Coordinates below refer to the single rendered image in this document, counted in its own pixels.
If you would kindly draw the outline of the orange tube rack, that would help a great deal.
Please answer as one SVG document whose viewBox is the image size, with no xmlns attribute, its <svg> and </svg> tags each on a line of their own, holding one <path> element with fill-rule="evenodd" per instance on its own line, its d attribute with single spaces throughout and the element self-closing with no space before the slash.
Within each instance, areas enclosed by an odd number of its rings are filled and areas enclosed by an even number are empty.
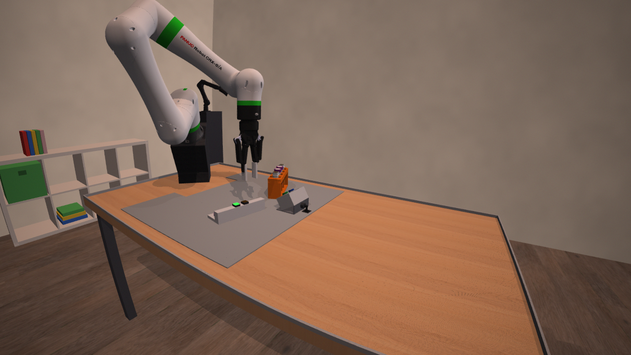
<svg viewBox="0 0 631 355">
<path fill-rule="evenodd" d="M 284 168 L 278 178 L 273 178 L 273 173 L 268 178 L 268 199 L 277 199 L 282 196 L 288 186 L 288 168 Z"/>
</svg>

